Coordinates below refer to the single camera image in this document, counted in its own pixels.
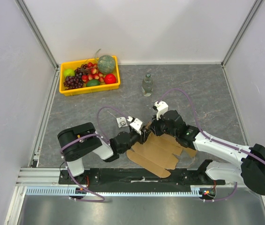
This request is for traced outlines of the brown cardboard box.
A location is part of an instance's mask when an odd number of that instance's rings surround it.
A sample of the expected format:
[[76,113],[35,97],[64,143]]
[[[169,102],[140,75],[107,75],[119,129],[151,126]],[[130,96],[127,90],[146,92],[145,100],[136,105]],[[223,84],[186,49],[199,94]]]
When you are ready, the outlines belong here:
[[182,147],[170,135],[156,136],[150,133],[144,144],[136,143],[126,153],[132,162],[159,178],[167,178],[171,175],[170,170],[176,168],[179,162],[177,157],[182,152],[186,152],[191,158],[197,154],[196,150]]

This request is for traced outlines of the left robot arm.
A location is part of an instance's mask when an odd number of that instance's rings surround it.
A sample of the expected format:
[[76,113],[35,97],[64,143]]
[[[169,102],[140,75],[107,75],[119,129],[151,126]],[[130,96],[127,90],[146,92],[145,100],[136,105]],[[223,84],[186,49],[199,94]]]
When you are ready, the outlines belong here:
[[136,143],[146,142],[150,130],[143,126],[138,133],[132,127],[129,132],[120,132],[116,137],[107,140],[98,134],[91,122],[65,129],[57,134],[61,155],[66,167],[70,170],[69,179],[74,184],[81,184],[85,179],[82,158],[93,152],[105,162],[117,160]]

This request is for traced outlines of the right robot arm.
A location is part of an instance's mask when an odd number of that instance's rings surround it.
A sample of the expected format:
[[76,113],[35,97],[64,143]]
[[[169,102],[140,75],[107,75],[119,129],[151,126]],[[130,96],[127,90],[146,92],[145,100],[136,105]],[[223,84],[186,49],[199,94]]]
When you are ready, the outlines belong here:
[[187,125],[176,110],[152,117],[151,131],[156,136],[169,135],[182,146],[223,159],[210,162],[197,172],[201,184],[225,180],[244,184],[251,191],[265,195],[265,147],[238,145],[211,136],[198,127]]

